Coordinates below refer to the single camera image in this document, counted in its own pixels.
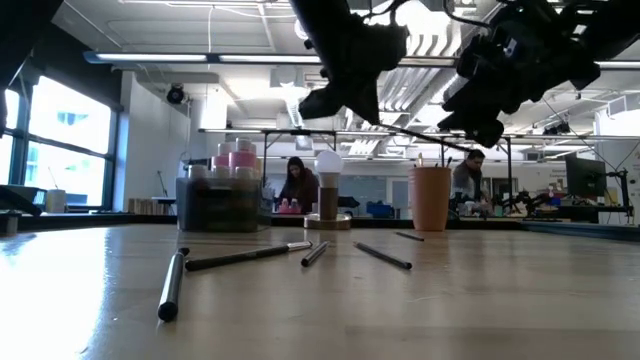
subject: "computer screen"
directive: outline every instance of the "computer screen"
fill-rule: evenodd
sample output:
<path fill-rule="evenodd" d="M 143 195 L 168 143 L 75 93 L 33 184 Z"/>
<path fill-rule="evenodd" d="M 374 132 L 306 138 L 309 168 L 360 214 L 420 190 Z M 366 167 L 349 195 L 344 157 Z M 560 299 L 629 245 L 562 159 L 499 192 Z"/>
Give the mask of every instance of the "computer screen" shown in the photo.
<path fill-rule="evenodd" d="M 584 198 L 604 196 L 607 171 L 602 161 L 565 157 L 569 195 Z"/>

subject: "white ball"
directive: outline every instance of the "white ball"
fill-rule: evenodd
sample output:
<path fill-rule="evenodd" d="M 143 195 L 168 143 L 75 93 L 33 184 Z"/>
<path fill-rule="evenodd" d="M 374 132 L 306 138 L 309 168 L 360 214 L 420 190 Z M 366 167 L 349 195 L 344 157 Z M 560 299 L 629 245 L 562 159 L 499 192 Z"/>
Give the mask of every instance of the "white ball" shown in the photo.
<path fill-rule="evenodd" d="M 316 157 L 315 166 L 319 173 L 340 173 L 343 163 L 342 158 L 336 152 L 325 150 Z"/>

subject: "woman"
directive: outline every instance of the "woman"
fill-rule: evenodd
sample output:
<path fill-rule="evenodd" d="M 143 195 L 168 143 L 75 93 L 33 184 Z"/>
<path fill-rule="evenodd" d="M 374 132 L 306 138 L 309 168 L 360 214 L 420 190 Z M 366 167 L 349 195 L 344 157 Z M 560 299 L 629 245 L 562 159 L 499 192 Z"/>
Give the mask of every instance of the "woman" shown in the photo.
<path fill-rule="evenodd" d="M 287 199 L 289 204 L 292 199 L 297 199 L 303 214 L 310 213 L 312 204 L 318 202 L 318 179 L 297 156 L 287 163 L 287 181 L 279 197 L 280 201 L 283 199 Z"/>

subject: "table surface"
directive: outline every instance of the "table surface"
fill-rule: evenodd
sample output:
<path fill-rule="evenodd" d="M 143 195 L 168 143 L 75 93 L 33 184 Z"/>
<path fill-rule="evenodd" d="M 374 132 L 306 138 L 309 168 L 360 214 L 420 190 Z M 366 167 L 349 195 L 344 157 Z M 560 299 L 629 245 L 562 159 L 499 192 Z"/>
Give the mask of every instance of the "table surface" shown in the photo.
<path fill-rule="evenodd" d="M 637 245 L 516 231 L 422 235 L 135 225 L 2 239 L 0 359 L 640 358 Z M 304 239 L 331 242 L 312 267 L 300 267 L 302 251 L 186 274 L 177 321 L 158 322 L 176 246 L 196 258 Z"/>

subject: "black pen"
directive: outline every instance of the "black pen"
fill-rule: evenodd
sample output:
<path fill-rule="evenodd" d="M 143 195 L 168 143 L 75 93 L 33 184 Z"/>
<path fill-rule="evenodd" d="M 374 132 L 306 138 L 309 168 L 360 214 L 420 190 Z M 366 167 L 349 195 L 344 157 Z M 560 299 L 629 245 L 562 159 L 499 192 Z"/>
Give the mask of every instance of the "black pen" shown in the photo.
<path fill-rule="evenodd" d="M 302 261 L 300 261 L 300 265 L 304 267 L 311 266 L 311 264 L 313 264 L 313 262 L 316 261 L 316 259 L 319 258 L 320 255 L 324 253 L 324 251 L 327 249 L 327 246 L 329 246 L 328 241 L 325 241 L 322 244 L 320 244 L 318 247 L 316 247 L 310 253 L 308 253 L 307 256 L 305 256 L 304 259 L 302 259 Z"/>
<path fill-rule="evenodd" d="M 180 248 L 173 255 L 169 263 L 169 270 L 164 280 L 162 296 L 160 296 L 160 305 L 158 305 L 158 317 L 162 321 L 173 321 L 176 315 L 178 315 L 182 267 L 184 266 L 184 257 L 188 254 L 188 248 Z"/>
<path fill-rule="evenodd" d="M 372 255 L 374 257 L 377 257 L 380 260 L 384 260 L 390 264 L 393 264 L 395 266 L 401 267 L 403 269 L 407 269 L 407 270 L 411 270 L 411 268 L 413 267 L 413 265 L 411 265 L 410 262 L 408 261 L 404 261 L 404 260 L 400 260 L 396 257 L 393 257 L 391 255 L 387 255 L 387 254 L 383 254 L 381 252 L 379 252 L 378 250 L 365 245 L 363 243 L 359 243 L 359 242 L 354 242 L 353 245 L 355 247 L 357 247 L 358 249 L 368 253 L 369 255 Z"/>
<path fill-rule="evenodd" d="M 289 251 L 308 249 L 312 246 L 311 242 L 303 241 L 299 243 L 290 243 L 282 246 L 276 246 L 268 249 L 247 251 L 238 254 L 225 255 L 209 259 L 189 260 L 184 265 L 188 271 L 198 271 L 210 269 L 217 266 L 235 264 L 243 261 L 250 261 L 264 257 L 286 254 Z"/>
<path fill-rule="evenodd" d="M 402 232 L 399 232 L 399 231 L 396 232 L 396 235 L 402 236 L 402 237 L 406 237 L 407 239 L 411 239 L 411 240 L 424 241 L 424 239 L 419 237 L 419 236 L 415 236 L 415 235 L 411 235 L 411 234 L 407 234 L 407 233 L 402 233 Z"/>

